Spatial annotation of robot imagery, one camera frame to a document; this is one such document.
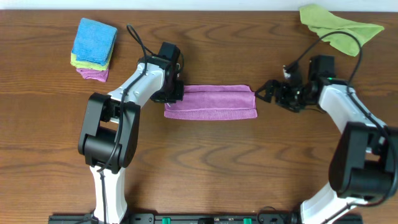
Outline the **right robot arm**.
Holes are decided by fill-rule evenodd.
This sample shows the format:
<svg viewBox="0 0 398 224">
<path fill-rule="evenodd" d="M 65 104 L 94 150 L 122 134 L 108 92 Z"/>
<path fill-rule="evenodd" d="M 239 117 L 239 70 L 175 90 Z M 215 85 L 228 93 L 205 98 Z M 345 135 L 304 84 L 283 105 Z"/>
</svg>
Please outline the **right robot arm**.
<svg viewBox="0 0 398 224">
<path fill-rule="evenodd" d="M 328 182 L 290 213 L 258 215 L 261 223 L 362 223 L 356 207 L 374 206 L 397 188 L 397 129 L 388 128 L 359 101 L 348 81 L 337 78 L 335 59 L 310 59 L 308 82 L 298 62 L 283 68 L 285 81 L 268 80 L 256 92 L 262 101 L 298 113 L 317 106 L 341 133 L 328 170 Z"/>
</svg>

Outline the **folded blue cloth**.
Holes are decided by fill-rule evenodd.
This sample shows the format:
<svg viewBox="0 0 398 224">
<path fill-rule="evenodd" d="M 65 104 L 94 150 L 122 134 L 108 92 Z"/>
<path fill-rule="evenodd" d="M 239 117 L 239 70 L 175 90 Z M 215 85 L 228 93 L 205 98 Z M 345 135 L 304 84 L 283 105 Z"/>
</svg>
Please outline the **folded blue cloth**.
<svg viewBox="0 0 398 224">
<path fill-rule="evenodd" d="M 87 18 L 80 20 L 72 53 L 77 61 L 104 66 L 116 40 L 117 28 Z"/>
</svg>

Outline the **folded purple cloth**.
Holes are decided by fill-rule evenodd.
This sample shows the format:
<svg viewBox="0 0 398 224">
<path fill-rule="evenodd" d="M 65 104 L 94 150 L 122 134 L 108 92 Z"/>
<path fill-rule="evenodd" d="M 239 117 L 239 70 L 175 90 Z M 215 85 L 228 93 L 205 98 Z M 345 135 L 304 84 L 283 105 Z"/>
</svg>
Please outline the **folded purple cloth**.
<svg viewBox="0 0 398 224">
<path fill-rule="evenodd" d="M 94 70 L 89 68 L 77 68 L 76 71 L 85 79 L 97 80 L 99 82 L 106 82 L 109 75 L 109 70 Z"/>
</svg>

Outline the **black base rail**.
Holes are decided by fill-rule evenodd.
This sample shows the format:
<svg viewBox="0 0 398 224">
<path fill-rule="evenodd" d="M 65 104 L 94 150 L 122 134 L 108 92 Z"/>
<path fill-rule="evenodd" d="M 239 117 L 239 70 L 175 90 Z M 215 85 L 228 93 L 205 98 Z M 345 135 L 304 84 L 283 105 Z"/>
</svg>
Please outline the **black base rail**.
<svg viewBox="0 0 398 224">
<path fill-rule="evenodd" d="M 91 213 L 85 215 L 51 215 L 49 224 L 103 223 Z M 122 224 L 287 224 L 302 223 L 299 213 L 288 213 L 271 208 L 257 215 L 156 215 L 153 213 L 127 213 Z M 361 215 L 348 214 L 337 219 L 337 224 L 363 224 Z"/>
</svg>

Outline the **loose green cloth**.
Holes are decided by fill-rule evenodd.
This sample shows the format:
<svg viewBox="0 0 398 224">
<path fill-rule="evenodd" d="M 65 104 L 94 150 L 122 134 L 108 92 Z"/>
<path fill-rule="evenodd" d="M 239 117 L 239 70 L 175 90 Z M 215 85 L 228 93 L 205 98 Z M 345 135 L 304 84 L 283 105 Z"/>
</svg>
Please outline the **loose green cloth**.
<svg viewBox="0 0 398 224">
<path fill-rule="evenodd" d="M 331 32 L 344 32 L 354 36 L 361 46 L 384 30 L 384 27 L 380 25 L 340 18 L 317 4 L 302 6 L 299 12 L 301 23 L 319 37 Z M 346 34 L 332 34 L 325 37 L 323 41 L 329 42 L 332 47 L 346 55 L 355 57 L 359 54 L 356 41 Z"/>
</svg>

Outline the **folded green cloth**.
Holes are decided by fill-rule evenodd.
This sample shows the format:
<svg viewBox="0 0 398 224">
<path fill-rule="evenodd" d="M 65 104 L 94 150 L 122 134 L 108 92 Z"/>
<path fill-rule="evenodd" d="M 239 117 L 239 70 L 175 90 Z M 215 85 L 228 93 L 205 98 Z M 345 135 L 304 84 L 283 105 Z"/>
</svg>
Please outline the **folded green cloth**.
<svg viewBox="0 0 398 224">
<path fill-rule="evenodd" d="M 111 55 L 112 55 L 112 52 L 110 53 L 110 56 L 106 60 L 106 63 L 104 65 L 101 65 L 99 63 L 94 63 L 94 62 L 78 61 L 76 59 L 76 54 L 71 53 L 70 63 L 71 63 L 71 65 L 73 65 L 76 68 L 87 68 L 87 69 L 103 71 L 103 70 L 107 70 L 109 68 Z"/>
</svg>

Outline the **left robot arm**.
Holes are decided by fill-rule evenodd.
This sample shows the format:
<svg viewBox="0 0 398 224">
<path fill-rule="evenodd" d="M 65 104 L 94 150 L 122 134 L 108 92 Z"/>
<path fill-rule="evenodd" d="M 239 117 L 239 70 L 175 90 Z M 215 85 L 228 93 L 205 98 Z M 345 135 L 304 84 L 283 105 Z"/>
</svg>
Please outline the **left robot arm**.
<svg viewBox="0 0 398 224">
<path fill-rule="evenodd" d="M 89 97 L 78 142 L 95 182 L 96 207 L 88 223 L 124 221 L 126 167 L 137 148 L 141 109 L 149 100 L 167 105 L 183 99 L 182 57 L 176 45 L 163 42 L 158 53 L 138 60 L 119 88 Z"/>
</svg>

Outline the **purple cloth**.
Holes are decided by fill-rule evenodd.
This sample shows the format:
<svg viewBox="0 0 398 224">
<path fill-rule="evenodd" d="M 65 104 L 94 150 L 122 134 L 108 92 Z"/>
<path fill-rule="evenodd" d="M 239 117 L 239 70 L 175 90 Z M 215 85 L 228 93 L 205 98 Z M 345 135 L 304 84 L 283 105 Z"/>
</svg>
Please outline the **purple cloth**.
<svg viewBox="0 0 398 224">
<path fill-rule="evenodd" d="M 77 68 L 76 71 L 85 79 L 97 80 L 99 82 L 106 82 L 109 75 L 109 70 L 94 70 L 89 68 Z"/>
<path fill-rule="evenodd" d="M 165 105 L 164 116 L 194 121 L 254 119 L 256 99 L 247 85 L 187 85 L 182 101 Z"/>
</svg>

